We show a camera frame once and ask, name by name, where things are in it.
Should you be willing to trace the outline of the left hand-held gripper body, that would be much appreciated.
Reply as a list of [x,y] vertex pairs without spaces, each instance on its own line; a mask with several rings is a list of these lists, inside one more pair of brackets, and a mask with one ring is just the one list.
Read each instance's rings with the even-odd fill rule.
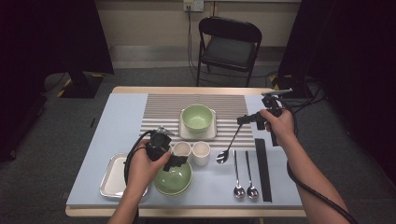
[[146,151],[148,157],[152,161],[158,160],[170,148],[172,141],[172,132],[165,129],[163,126],[157,130],[149,131],[149,142],[146,144]]

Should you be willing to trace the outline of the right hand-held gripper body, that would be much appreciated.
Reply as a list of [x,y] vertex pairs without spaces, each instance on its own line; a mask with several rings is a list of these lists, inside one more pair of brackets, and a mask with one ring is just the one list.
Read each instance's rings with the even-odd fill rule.
[[[287,93],[291,91],[289,90],[283,90],[283,91],[272,91],[272,92],[266,92],[263,93],[262,96],[262,103],[266,107],[266,110],[270,112],[273,116],[275,117],[280,117],[282,112],[284,110],[290,110],[290,108],[287,105],[282,105],[281,101],[277,97],[279,94]],[[267,119],[265,119],[260,112],[257,113],[257,119],[256,119],[256,125],[259,130],[264,130],[265,129],[265,123],[267,122]]]

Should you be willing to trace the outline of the square white plate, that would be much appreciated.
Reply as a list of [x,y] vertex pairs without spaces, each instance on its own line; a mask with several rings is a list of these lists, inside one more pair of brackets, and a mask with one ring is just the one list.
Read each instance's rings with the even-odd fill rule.
[[100,185],[100,193],[102,196],[107,198],[122,197],[126,188],[124,180],[126,159],[126,153],[115,154],[111,157]]
[[178,135],[183,139],[188,140],[212,140],[217,136],[217,114],[214,110],[211,110],[213,119],[212,123],[209,125],[208,129],[204,133],[191,133],[188,128],[182,122],[182,116],[179,116],[180,121],[178,124]]

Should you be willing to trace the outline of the long metal spoon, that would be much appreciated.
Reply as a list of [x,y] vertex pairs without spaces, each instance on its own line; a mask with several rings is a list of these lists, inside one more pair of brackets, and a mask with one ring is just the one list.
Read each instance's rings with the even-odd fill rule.
[[249,162],[249,155],[248,151],[245,151],[245,156],[246,156],[246,163],[247,163],[247,174],[248,174],[248,181],[249,181],[249,186],[247,188],[247,196],[252,199],[256,200],[259,197],[259,192],[258,190],[253,186],[252,182],[252,176],[251,176],[251,170],[250,170],[250,162]]
[[236,156],[236,151],[233,151],[233,166],[234,166],[234,172],[235,172],[235,179],[236,179],[236,185],[233,189],[233,195],[237,199],[242,199],[246,196],[246,192],[244,188],[240,184],[239,180],[239,172],[238,172],[238,164],[237,164],[237,156]]
[[220,152],[220,154],[217,156],[217,163],[218,164],[223,164],[224,162],[226,162],[228,160],[230,148],[231,148],[231,146],[233,144],[233,141],[234,141],[235,137],[238,135],[240,129],[241,129],[241,125],[238,126],[238,128],[237,128],[237,130],[236,130],[236,132],[235,132],[235,134],[233,136],[233,139],[231,140],[231,142],[228,145],[227,149],[223,150],[222,152]]

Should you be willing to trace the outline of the green bowl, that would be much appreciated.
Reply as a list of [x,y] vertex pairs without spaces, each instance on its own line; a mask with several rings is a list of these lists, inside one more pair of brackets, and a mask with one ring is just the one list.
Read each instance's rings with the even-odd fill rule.
[[192,169],[187,161],[180,167],[171,167],[168,171],[161,169],[155,176],[153,184],[156,190],[167,196],[183,193],[192,181]]
[[181,112],[181,121],[191,133],[204,133],[213,121],[213,114],[206,105],[189,105]]

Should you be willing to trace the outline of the row of black chopsticks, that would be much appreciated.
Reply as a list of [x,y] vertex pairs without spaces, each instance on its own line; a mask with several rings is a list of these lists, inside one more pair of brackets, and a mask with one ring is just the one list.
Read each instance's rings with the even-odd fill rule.
[[272,192],[270,185],[270,177],[268,170],[268,161],[265,147],[265,140],[261,138],[255,139],[256,156],[260,181],[262,186],[262,200],[270,203],[272,201]]

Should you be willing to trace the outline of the person's right hand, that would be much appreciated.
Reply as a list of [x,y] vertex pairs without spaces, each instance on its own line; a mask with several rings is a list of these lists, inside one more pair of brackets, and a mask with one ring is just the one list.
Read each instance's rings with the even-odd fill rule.
[[274,116],[266,109],[261,109],[260,114],[267,119],[265,122],[267,131],[276,135],[276,141],[281,147],[286,149],[297,141],[293,117],[288,110],[282,109],[279,117]]

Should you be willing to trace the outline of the person's left hand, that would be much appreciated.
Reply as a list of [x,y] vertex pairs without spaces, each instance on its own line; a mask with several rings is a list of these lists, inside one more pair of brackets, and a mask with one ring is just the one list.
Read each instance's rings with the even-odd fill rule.
[[146,187],[154,179],[158,171],[168,162],[171,152],[165,152],[158,160],[152,161],[146,151],[148,140],[138,143],[129,167],[127,191],[142,196]]

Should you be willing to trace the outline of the white ceramic cup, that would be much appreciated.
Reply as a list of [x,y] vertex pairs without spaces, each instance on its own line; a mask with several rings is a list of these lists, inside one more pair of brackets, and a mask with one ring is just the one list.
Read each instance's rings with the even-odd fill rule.
[[192,146],[192,160],[196,165],[205,166],[209,162],[211,148],[207,142],[196,142]]
[[188,142],[177,142],[173,146],[173,154],[176,156],[189,157],[191,154],[191,145]]

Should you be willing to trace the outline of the black stand base striped tape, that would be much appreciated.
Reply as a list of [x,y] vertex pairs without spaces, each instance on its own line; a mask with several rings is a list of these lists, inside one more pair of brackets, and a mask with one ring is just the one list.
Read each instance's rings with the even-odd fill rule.
[[59,98],[92,99],[104,79],[103,75],[84,71],[71,71],[68,75],[69,79],[57,93]]
[[309,90],[304,78],[293,76],[270,76],[270,81],[276,91],[290,90],[282,95],[283,98],[312,98],[313,94]]

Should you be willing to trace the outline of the striped placemat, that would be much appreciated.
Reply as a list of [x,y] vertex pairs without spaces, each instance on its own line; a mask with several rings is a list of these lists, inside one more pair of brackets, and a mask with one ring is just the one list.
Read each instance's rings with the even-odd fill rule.
[[163,126],[173,133],[173,142],[203,140],[183,139],[178,135],[179,116],[189,105],[206,105],[217,114],[217,136],[206,142],[212,147],[227,147],[238,128],[236,119],[248,113],[244,95],[224,94],[153,94],[148,96],[140,132]]

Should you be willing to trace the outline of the light blue table mat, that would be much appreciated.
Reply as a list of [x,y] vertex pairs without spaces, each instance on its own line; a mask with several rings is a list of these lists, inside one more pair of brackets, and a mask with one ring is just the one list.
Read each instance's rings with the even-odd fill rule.
[[[100,185],[111,157],[128,153],[142,134],[140,132],[144,110],[150,93],[113,93],[109,96],[102,117],[79,170],[76,182],[67,200],[72,208],[91,207],[94,209],[114,207],[120,198],[101,195]],[[259,95],[244,95],[247,113],[259,111],[262,98]],[[272,201],[262,200],[256,156],[255,139],[265,140]],[[212,156],[217,156],[227,147],[211,147]],[[236,185],[233,166],[233,151],[236,151],[239,180],[246,196],[237,199],[233,195]],[[259,197],[252,200],[247,195],[249,186],[245,151],[248,151],[253,186]],[[299,209],[302,203],[297,188],[287,174],[286,156],[280,147],[272,144],[270,134],[260,131],[255,125],[241,126],[230,148],[230,158],[223,164],[211,159],[205,166],[192,167],[192,181],[189,187],[177,196],[166,196],[154,187],[143,197],[141,209],[231,209],[231,208],[275,208]]]

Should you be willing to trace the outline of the black folding chair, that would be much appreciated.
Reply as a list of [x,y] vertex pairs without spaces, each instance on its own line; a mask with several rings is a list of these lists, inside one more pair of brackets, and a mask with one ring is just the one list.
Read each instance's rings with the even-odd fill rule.
[[198,24],[200,45],[196,85],[199,85],[201,65],[216,66],[247,73],[249,85],[261,43],[262,32],[254,24],[217,16],[209,16]]

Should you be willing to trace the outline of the black curtain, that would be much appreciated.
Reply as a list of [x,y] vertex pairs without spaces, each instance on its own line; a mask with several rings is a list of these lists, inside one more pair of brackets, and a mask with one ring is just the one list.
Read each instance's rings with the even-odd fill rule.
[[301,0],[278,73],[319,78],[396,185],[396,0]]
[[95,0],[0,0],[0,161],[13,160],[56,73],[114,72]]

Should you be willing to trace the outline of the white wall outlet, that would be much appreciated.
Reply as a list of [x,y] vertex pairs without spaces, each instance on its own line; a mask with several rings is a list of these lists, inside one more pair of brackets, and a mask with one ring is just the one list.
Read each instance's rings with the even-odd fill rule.
[[204,0],[183,0],[183,10],[190,12],[203,12],[205,9]]

